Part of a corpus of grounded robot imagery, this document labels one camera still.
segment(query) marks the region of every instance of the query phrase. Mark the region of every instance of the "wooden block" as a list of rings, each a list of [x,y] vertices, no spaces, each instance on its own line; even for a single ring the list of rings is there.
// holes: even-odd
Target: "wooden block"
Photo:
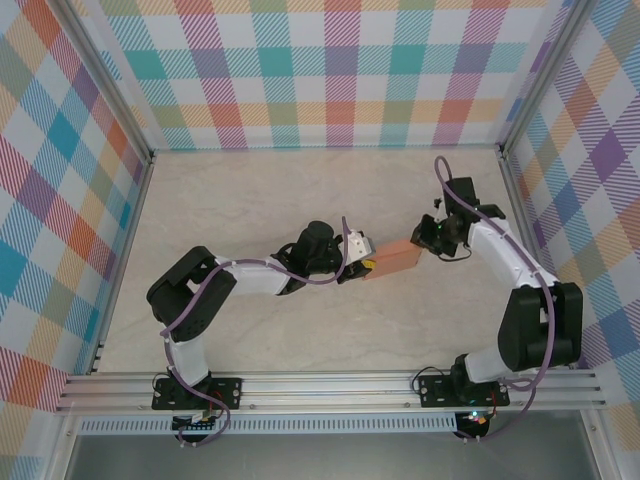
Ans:
[[[421,253],[422,248],[414,245],[409,240],[398,240],[382,245],[376,249],[375,256],[371,258],[376,262],[376,267],[364,279],[371,280],[413,268],[420,260]]]

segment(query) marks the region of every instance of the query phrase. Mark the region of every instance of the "white marble floor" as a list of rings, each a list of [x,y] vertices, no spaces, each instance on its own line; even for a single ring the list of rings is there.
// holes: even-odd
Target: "white marble floor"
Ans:
[[[191,247],[261,258],[311,220],[337,230],[341,215],[378,245],[407,238],[441,194],[439,153],[513,219],[491,149],[161,154],[100,370],[164,369],[145,294]],[[218,371],[448,367],[495,341],[508,294],[479,256],[447,264],[425,253],[417,267],[372,281],[228,299],[205,333],[207,358]]]

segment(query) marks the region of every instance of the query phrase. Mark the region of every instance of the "plaid wallpaper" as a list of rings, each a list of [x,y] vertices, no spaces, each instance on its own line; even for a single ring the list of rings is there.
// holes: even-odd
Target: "plaid wallpaper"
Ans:
[[[33,478],[143,163],[45,0],[0,0],[0,479]]]
[[[189,150],[493,144],[571,0],[74,3],[151,143]]]
[[[583,287],[618,459],[640,467],[640,1],[600,1],[515,154],[545,266]]]

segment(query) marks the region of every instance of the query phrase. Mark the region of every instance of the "orange block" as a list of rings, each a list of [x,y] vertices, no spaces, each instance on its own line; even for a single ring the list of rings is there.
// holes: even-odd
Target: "orange block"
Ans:
[[[422,248],[406,239],[382,245],[376,249],[376,255],[371,259],[376,262],[376,267],[364,279],[371,280],[413,268],[421,254]]]

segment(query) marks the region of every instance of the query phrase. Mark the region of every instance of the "purple cable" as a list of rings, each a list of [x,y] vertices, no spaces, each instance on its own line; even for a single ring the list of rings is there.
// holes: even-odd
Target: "purple cable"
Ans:
[[[265,266],[267,268],[271,268],[271,269],[275,270],[276,272],[280,272],[280,273],[282,273],[284,275],[287,275],[288,277],[291,277],[291,278],[293,278],[295,280],[298,280],[300,282],[303,282],[303,283],[308,283],[310,285],[327,285],[329,283],[332,283],[332,282],[336,281],[340,277],[340,275],[342,275],[342,272],[344,272],[344,269],[347,266],[347,256],[349,254],[349,242],[347,241],[347,237],[349,236],[349,233],[351,233],[351,230],[349,229],[349,226],[347,225],[347,219],[345,217],[342,217],[342,238],[343,238],[343,242],[344,242],[344,252],[342,254],[342,263],[340,264],[340,268],[338,268],[338,271],[336,272],[336,274],[333,277],[327,278],[325,280],[312,280],[310,278],[304,278],[304,277],[301,277],[299,275],[296,275],[295,273],[291,273],[291,272],[287,271],[286,269],[284,269],[282,267],[279,267],[278,265],[274,265],[272,263],[269,263],[268,261],[257,260],[257,259],[253,259],[253,258],[245,258],[245,259],[242,259],[242,260],[234,260],[234,261],[224,262],[224,263],[218,265],[216,268],[211,270],[209,275],[207,275],[207,277],[204,279],[204,281],[200,284],[200,286],[198,288],[198,291],[195,293],[193,298],[189,301],[189,303],[187,304],[186,308],[182,311],[182,313],[178,316],[178,318],[176,318],[167,328],[165,328],[164,330],[162,330],[160,332],[160,335],[165,339],[164,351],[165,351],[165,354],[167,355],[167,362],[169,363],[169,370],[171,370],[171,372],[173,373],[174,377],[176,378],[178,383],[182,386],[182,388],[184,388],[188,392],[192,393],[193,395],[196,395],[196,396],[198,396],[198,397],[200,397],[200,398],[202,398],[204,400],[207,400],[207,401],[213,403],[214,405],[217,405],[226,414],[225,421],[224,421],[224,424],[222,425],[222,428],[220,430],[218,430],[216,433],[209,435],[204,440],[202,440],[202,441],[200,441],[198,443],[193,443],[192,445],[194,447],[201,447],[201,446],[206,445],[208,443],[211,443],[214,440],[216,440],[217,438],[219,438],[220,435],[222,435],[222,433],[227,428],[229,428],[229,425],[231,424],[231,411],[229,410],[229,407],[224,402],[221,402],[220,400],[218,400],[218,399],[216,399],[214,397],[211,397],[211,396],[207,395],[206,393],[199,392],[198,390],[193,388],[178,373],[178,370],[175,368],[175,364],[173,362],[173,355],[171,355],[171,347],[169,345],[169,335],[171,334],[171,332],[173,330],[175,330],[184,321],[184,319],[187,317],[187,315],[189,315],[189,313],[191,313],[191,310],[193,310],[193,307],[198,302],[198,299],[202,296],[205,288],[207,287],[209,282],[211,282],[213,277],[215,277],[216,274],[218,272],[220,272],[220,270],[222,270],[224,268],[227,268],[227,267],[231,267],[233,265],[248,265],[248,264],[251,264],[251,265],[263,265],[263,266]],[[178,430],[178,439],[180,440],[182,445],[184,445],[186,443],[185,440],[182,438],[182,431],[183,430],[184,430],[184,428]]]
[[[531,396],[529,397],[529,400],[527,401],[527,404],[520,411],[520,413],[518,414],[518,416],[516,418],[514,418],[511,422],[509,422],[507,425],[502,427],[500,430],[498,430],[496,432],[493,432],[493,433],[490,433],[489,435],[484,437],[485,440],[488,440],[490,438],[495,438],[495,437],[501,435],[505,430],[508,430],[512,426],[517,425],[522,420],[522,418],[527,413],[529,408],[531,408],[531,404],[533,403],[533,399],[535,398],[536,387],[540,384],[540,382],[542,381],[542,378],[547,373],[547,370],[549,369],[549,366],[551,365],[551,355],[553,354],[553,344],[554,344],[555,335],[556,335],[556,317],[555,317],[555,311],[553,309],[553,297],[551,295],[551,290],[549,290],[549,287],[547,286],[546,282],[544,281],[544,278],[542,278],[542,275],[540,275],[540,273],[538,272],[538,269],[536,268],[534,263],[531,261],[531,259],[529,259],[529,256],[526,254],[526,252],[520,247],[520,245],[518,245],[518,242],[516,242],[511,237],[511,235],[507,234],[507,232],[502,227],[500,227],[497,223],[495,223],[493,220],[491,220],[491,218],[489,218],[487,215],[485,215],[484,213],[480,212],[479,210],[476,210],[475,208],[473,208],[467,202],[465,202],[460,197],[458,197],[455,194],[455,192],[453,190],[451,190],[451,188],[449,188],[449,186],[446,184],[445,180],[442,178],[442,174],[440,173],[440,166],[439,166],[440,162],[444,163],[445,168],[447,170],[447,173],[449,175],[449,179],[451,179],[452,176],[451,176],[451,167],[449,166],[449,162],[447,162],[447,159],[444,158],[442,155],[438,155],[436,157],[436,160],[435,160],[433,166],[434,166],[434,169],[435,169],[435,172],[436,172],[436,177],[438,177],[438,181],[442,185],[443,190],[445,192],[447,192],[449,194],[449,196],[456,201],[456,203],[458,203],[460,206],[462,206],[466,210],[470,211],[474,215],[477,215],[478,217],[480,217],[480,219],[482,219],[485,222],[487,222],[487,224],[491,228],[493,228],[498,234],[500,234],[503,238],[505,238],[507,240],[507,243],[511,246],[511,248],[513,248],[513,250],[516,252],[516,254],[527,265],[527,267],[529,268],[529,271],[533,274],[535,279],[540,284],[540,287],[542,288],[542,292],[544,293],[544,297],[545,297],[545,300],[546,300],[547,306],[548,306],[547,307],[547,311],[548,311],[547,318],[548,318],[548,321],[549,321],[549,330],[548,330],[548,336],[547,336],[547,348],[546,348],[546,350],[544,352],[544,358],[542,359],[542,365],[540,366],[540,370],[538,371],[537,375],[534,377],[533,380],[530,380],[528,378],[523,378],[521,380],[514,380],[514,381],[503,380],[503,383],[505,383],[509,387],[513,388],[514,390],[517,390],[517,391],[520,391],[520,392],[531,391]],[[526,383],[525,386],[521,387],[521,386],[517,385],[517,383],[523,383],[523,382]]]

